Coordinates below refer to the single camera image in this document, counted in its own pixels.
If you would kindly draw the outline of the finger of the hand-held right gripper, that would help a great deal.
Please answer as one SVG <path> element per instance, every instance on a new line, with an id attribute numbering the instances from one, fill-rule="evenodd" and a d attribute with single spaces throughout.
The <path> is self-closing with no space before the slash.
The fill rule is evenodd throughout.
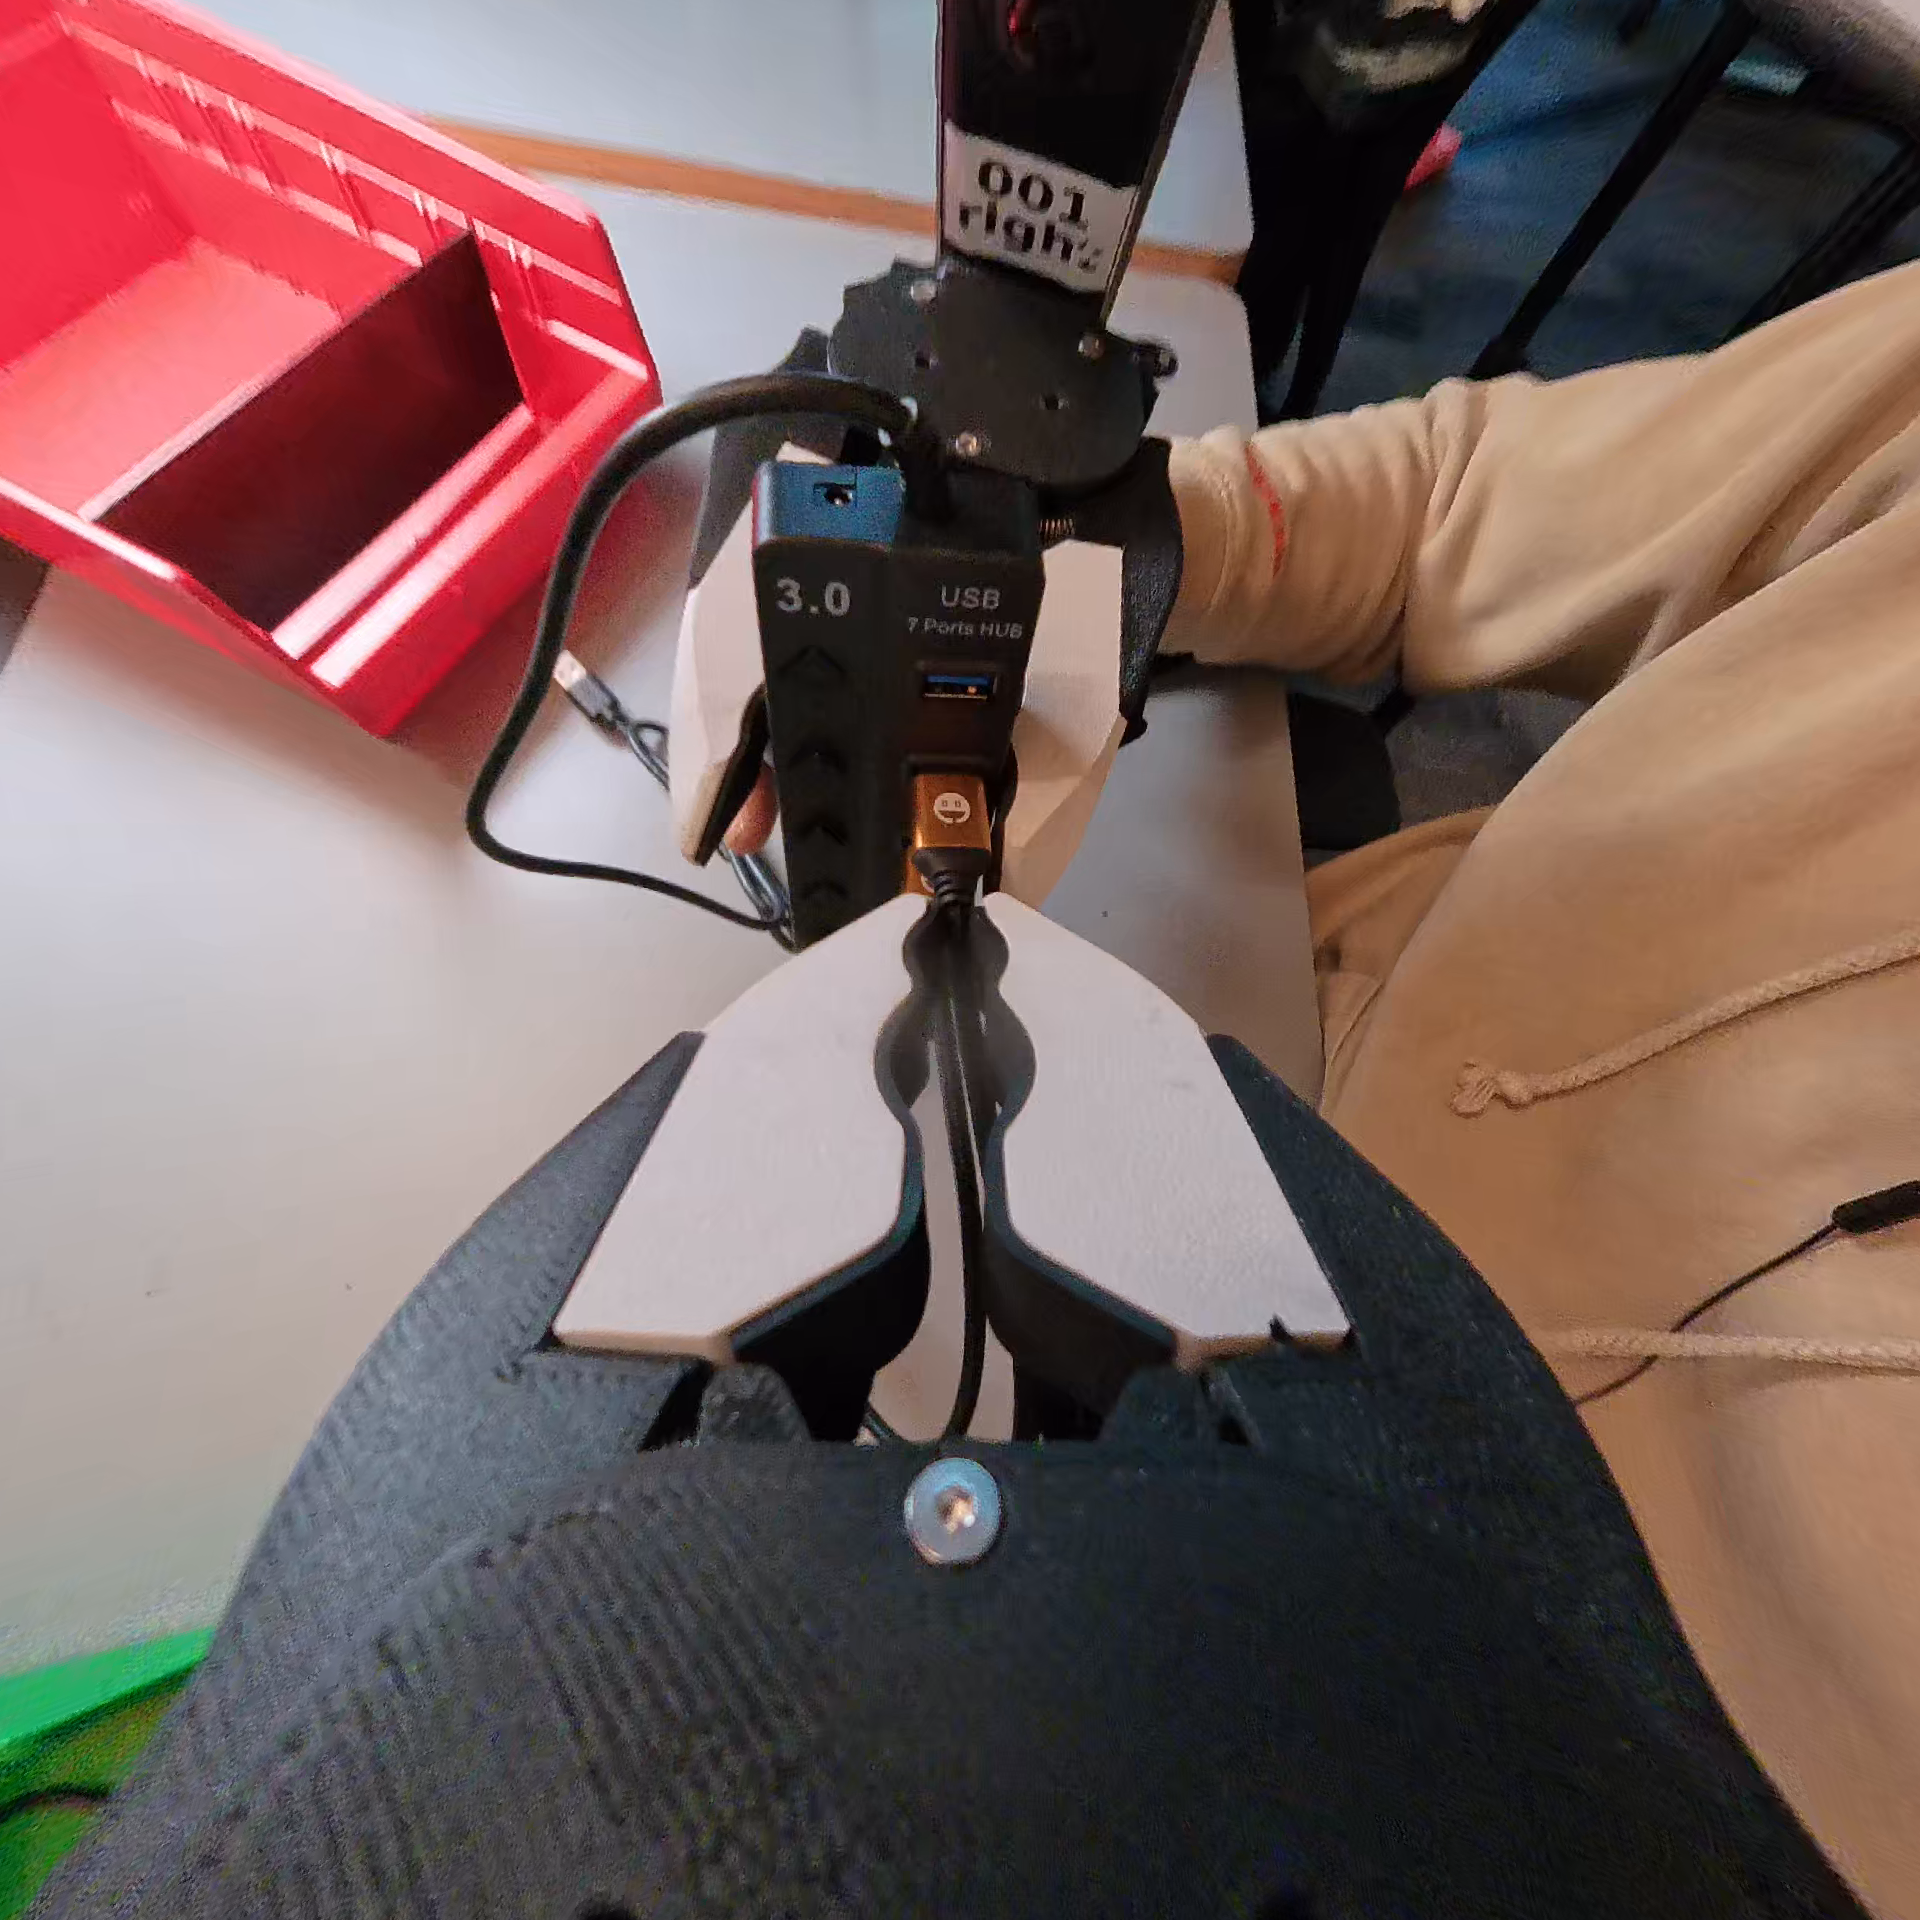
<path id="1" fill-rule="evenodd" d="M 738 516 L 679 625 L 668 716 L 668 798 L 679 850 L 706 866 L 767 754 L 751 520 Z"/>
<path id="2" fill-rule="evenodd" d="M 1015 793 L 1004 812 L 998 890 L 1041 907 L 1081 848 L 1119 750 L 1122 555 L 1076 540 L 1052 546 L 1021 710 Z"/>

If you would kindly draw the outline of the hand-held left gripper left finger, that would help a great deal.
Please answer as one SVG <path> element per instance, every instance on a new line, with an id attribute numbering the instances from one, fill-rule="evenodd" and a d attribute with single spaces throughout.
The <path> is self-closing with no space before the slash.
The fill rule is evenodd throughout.
<path id="1" fill-rule="evenodd" d="M 881 1036 L 924 913 L 873 911 L 708 1022 L 550 1326 L 563 1350 L 731 1362 L 882 1248 L 910 1158 Z"/>

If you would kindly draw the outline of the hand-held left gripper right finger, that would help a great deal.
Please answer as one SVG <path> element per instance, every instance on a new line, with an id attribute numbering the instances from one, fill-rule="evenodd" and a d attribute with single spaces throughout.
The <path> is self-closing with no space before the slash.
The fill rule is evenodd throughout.
<path id="1" fill-rule="evenodd" d="M 1202 1370 L 1351 1320 L 1210 1038 L 1153 982 L 1009 897 L 978 911 L 1005 1054 L 989 1147 L 1031 1370 Z"/>

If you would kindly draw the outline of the red plastic bin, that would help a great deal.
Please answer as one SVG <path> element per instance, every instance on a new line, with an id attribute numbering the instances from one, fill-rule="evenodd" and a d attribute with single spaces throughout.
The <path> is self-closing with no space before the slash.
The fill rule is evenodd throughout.
<path id="1" fill-rule="evenodd" d="M 519 410 L 277 630 L 102 516 L 445 242 L 483 250 Z M 173 4 L 3 4 L 3 532 L 394 737 L 527 592 L 661 382 L 603 227 Z"/>

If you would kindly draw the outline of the green plastic bin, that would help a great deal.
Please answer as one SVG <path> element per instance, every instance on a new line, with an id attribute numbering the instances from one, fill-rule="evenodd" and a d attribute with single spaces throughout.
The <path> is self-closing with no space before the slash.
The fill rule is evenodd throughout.
<path id="1" fill-rule="evenodd" d="M 33 1907 L 98 1823 L 211 1643 L 209 1630 L 183 1633 L 5 1678 L 5 1919 Z"/>

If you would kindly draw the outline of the black bin divider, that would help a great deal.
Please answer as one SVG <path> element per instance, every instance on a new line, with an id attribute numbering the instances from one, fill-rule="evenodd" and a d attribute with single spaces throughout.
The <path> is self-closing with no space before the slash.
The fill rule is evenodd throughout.
<path id="1" fill-rule="evenodd" d="M 196 433 L 102 529 L 268 634 L 519 408 L 483 250 L 461 233 Z"/>

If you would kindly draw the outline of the person's torso beige hoodie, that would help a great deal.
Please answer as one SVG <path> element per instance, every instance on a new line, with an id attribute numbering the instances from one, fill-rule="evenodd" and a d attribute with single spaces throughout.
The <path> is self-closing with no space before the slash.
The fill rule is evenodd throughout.
<path id="1" fill-rule="evenodd" d="M 1532 1338 L 1665 1330 L 1916 1178 L 1916 672 L 1655 672 L 1308 882 L 1325 1116 Z M 1583 1423 L 1700 1666 L 1916 1916 L 1916 1377 L 1666 1360 Z"/>

